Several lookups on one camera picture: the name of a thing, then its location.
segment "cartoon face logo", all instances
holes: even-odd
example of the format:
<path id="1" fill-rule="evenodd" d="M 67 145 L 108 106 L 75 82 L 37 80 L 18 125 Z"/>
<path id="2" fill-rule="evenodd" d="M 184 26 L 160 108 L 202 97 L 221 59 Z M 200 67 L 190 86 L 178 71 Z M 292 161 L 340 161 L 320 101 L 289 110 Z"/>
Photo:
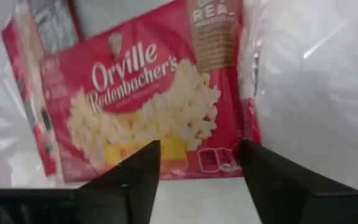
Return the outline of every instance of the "cartoon face logo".
<path id="1" fill-rule="evenodd" d="M 114 57 L 118 57 L 122 48 L 122 35 L 113 33 L 109 37 L 110 50 Z"/>

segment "popcorn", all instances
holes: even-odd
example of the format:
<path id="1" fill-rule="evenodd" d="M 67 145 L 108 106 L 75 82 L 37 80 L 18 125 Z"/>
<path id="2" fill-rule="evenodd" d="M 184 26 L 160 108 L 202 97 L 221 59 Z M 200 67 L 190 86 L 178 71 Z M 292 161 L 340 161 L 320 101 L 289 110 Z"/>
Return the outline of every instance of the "popcorn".
<path id="1" fill-rule="evenodd" d="M 195 65 L 183 59 L 169 90 L 156 93 L 141 109 L 129 114 L 105 111 L 95 114 L 81 89 L 71 100 L 71 116 L 67 121 L 71 140 L 98 167 L 104 160 L 104 147 L 113 144 L 181 136 L 187 142 L 186 150 L 195 151 L 216 129 L 214 120 L 218 111 L 214 104 L 221 92 L 208 84 L 209 75 L 200 75 Z"/>

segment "white plastic bag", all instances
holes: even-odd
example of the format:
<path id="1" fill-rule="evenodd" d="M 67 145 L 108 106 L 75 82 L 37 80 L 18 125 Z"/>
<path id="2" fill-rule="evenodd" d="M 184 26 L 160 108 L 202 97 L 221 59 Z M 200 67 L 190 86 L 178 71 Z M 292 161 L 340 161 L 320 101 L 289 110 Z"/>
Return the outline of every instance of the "white plastic bag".
<path id="1" fill-rule="evenodd" d="M 256 108 L 264 146 L 358 189 L 358 1 L 271 1 Z"/>
<path id="2" fill-rule="evenodd" d="M 49 183 L 0 38 L 0 188 L 29 186 Z"/>

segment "brown label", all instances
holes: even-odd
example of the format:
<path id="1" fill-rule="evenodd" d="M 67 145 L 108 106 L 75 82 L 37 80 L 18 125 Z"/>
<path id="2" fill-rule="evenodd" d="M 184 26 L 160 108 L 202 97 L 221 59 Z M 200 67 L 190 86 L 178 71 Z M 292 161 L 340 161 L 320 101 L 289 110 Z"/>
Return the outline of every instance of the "brown label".
<path id="1" fill-rule="evenodd" d="M 234 65 L 238 0 L 186 0 L 197 66 L 202 72 Z"/>

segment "plastic bag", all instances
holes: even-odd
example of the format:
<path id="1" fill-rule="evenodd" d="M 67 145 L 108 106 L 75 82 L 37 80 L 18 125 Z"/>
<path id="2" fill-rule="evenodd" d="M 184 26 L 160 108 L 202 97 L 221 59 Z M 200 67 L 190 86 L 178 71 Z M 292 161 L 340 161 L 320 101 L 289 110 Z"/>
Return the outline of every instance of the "plastic bag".
<path id="1" fill-rule="evenodd" d="M 255 111 L 255 97 L 258 87 L 260 48 L 266 29 L 267 0 L 247 0 L 247 35 L 242 35 L 238 75 L 240 99 L 244 118 L 243 138 L 260 143 L 259 125 Z"/>
<path id="2" fill-rule="evenodd" d="M 255 100 L 263 145 L 358 189 L 358 1 L 271 1 Z"/>
<path id="3" fill-rule="evenodd" d="M 48 187 L 12 77 L 0 37 L 0 188 Z"/>
<path id="4" fill-rule="evenodd" d="M 49 57 L 44 97 L 65 181 L 89 180 L 153 139 L 163 179 L 241 176 L 232 150 L 244 14 L 242 1 L 177 0 Z"/>

